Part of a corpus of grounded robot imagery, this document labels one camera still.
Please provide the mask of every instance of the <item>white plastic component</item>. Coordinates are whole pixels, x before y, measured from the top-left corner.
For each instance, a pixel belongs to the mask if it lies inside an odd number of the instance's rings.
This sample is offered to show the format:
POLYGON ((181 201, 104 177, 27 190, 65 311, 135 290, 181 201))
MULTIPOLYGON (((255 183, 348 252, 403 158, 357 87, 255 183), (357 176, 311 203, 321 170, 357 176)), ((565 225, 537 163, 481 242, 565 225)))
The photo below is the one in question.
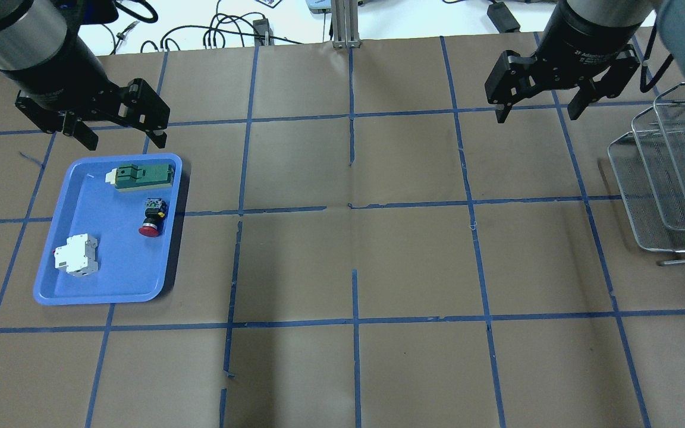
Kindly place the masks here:
POLYGON ((118 173, 118 168, 113 168, 112 171, 105 174, 105 182, 109 182, 110 184, 115 186, 117 173, 118 173))
POLYGON ((54 250, 55 268, 73 276, 87 276, 97 272, 97 238, 84 233, 73 235, 67 244, 54 250))

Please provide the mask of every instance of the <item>blue tray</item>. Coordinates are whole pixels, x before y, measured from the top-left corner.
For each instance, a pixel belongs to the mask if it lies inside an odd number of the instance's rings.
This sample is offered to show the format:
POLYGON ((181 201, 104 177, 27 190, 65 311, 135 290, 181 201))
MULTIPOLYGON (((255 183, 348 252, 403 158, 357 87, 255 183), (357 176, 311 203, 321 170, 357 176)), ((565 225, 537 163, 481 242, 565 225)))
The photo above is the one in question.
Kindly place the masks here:
POLYGON ((40 304, 129 303, 154 298, 163 288, 174 229, 182 171, 174 154, 126 155, 79 159, 68 168, 46 238, 33 298, 40 304), (172 187, 119 192, 105 174, 122 163, 168 162, 172 187), (168 217, 160 236, 139 234, 147 198, 163 198, 168 217), (88 233, 98 239, 99 270, 84 277, 55 269, 52 251, 68 236, 88 233))

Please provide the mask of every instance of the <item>green terminal block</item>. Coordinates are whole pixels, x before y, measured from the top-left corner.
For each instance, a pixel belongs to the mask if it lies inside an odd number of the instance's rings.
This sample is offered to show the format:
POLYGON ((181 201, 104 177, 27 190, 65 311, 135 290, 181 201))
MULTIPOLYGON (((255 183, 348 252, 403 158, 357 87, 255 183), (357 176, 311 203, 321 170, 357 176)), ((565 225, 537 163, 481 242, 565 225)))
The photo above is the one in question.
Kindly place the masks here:
POLYGON ((174 169, 168 163, 142 166, 125 163, 107 173, 105 181, 120 192, 170 187, 174 182, 174 169))

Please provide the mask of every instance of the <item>metal post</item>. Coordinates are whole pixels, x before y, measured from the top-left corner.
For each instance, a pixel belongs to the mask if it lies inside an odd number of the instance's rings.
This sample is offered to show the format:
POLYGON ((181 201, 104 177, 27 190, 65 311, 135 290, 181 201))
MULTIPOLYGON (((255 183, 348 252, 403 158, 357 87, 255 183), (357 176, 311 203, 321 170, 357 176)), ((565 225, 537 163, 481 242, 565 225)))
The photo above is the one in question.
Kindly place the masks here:
POLYGON ((358 0, 332 0, 332 46, 359 47, 358 0))

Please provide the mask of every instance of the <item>red button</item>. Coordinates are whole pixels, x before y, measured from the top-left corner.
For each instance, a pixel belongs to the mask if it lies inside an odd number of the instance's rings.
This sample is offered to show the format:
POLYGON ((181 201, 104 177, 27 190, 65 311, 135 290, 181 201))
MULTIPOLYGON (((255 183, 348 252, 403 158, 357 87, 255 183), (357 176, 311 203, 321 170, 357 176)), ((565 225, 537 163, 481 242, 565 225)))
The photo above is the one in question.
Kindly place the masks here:
POLYGON ((141 233, 144 236, 147 236, 148 238, 154 238, 155 236, 160 235, 160 232, 152 226, 142 226, 141 228, 139 228, 139 233, 141 233))

